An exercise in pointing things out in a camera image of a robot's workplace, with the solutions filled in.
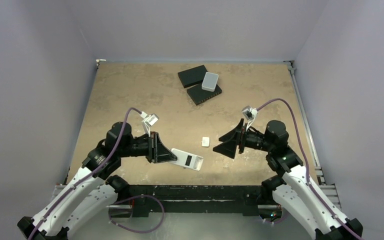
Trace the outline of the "white remote control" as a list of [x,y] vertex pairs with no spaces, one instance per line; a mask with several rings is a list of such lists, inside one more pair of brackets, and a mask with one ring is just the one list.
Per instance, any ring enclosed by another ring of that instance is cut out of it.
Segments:
[[186,152],[177,148],[172,148],[171,152],[177,157],[176,161],[172,161],[171,164],[183,167],[185,169],[191,169],[194,171],[200,171],[204,158],[202,156]]

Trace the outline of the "white battery cover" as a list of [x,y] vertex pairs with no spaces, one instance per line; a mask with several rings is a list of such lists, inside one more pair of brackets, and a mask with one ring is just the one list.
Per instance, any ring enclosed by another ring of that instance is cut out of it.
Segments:
[[201,139],[201,146],[204,148],[208,148],[210,146],[210,138],[207,136],[203,136]]

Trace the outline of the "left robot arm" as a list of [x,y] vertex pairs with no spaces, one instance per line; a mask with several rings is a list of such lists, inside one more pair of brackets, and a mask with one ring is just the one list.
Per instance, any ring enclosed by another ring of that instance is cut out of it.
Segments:
[[113,173],[121,166],[121,159],[127,157],[145,157],[154,164],[178,159],[163,145],[157,132],[134,137],[130,124],[114,123],[64,189],[43,210],[17,223],[25,238],[68,240],[108,205],[126,203],[129,184]]

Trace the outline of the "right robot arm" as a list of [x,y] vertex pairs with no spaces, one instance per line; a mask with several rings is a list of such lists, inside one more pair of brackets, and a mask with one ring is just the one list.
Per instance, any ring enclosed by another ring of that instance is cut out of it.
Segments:
[[265,131],[247,129],[244,121],[219,138],[213,151],[234,159],[245,148],[266,152],[266,161],[277,176],[261,183],[260,196],[276,202],[297,220],[313,240],[361,240],[363,226],[347,217],[311,178],[308,162],[289,146],[289,133],[282,121],[271,120]]

